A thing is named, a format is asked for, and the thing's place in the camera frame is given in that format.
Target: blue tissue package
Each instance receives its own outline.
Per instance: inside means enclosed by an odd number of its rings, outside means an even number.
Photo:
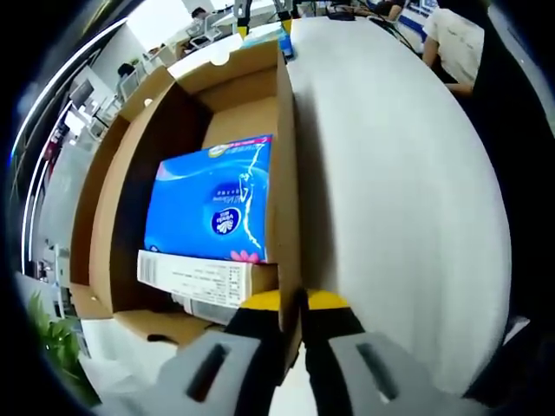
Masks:
[[[271,135],[160,163],[145,248],[189,257],[266,261]]]

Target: white shirt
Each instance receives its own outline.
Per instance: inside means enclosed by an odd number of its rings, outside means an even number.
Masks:
[[[424,32],[440,44],[443,69],[457,82],[473,85],[484,48],[484,30],[451,10],[438,7],[427,19]]]

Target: green leaves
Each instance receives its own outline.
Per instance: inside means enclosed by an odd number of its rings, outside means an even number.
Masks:
[[[66,387],[79,396],[87,405],[100,401],[78,361],[79,342],[73,332],[75,318],[53,322],[44,312],[40,295],[35,293],[29,300],[29,316],[35,325],[42,348]]]

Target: cardboard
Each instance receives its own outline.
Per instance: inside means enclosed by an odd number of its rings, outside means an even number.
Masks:
[[[145,99],[153,100],[146,108]],[[146,339],[180,345],[201,335],[209,322],[168,313],[170,296],[136,279],[153,180],[164,159],[266,133],[274,134],[267,247],[278,269],[280,323],[298,340],[293,95],[276,42],[240,49],[225,65],[207,63],[177,81],[158,68],[121,110],[95,155],[75,215],[70,279],[79,316],[112,316]]]

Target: white tabletop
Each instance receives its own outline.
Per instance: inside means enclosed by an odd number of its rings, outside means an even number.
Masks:
[[[463,393],[500,342],[511,247],[457,101],[370,22],[294,21],[304,279]]]

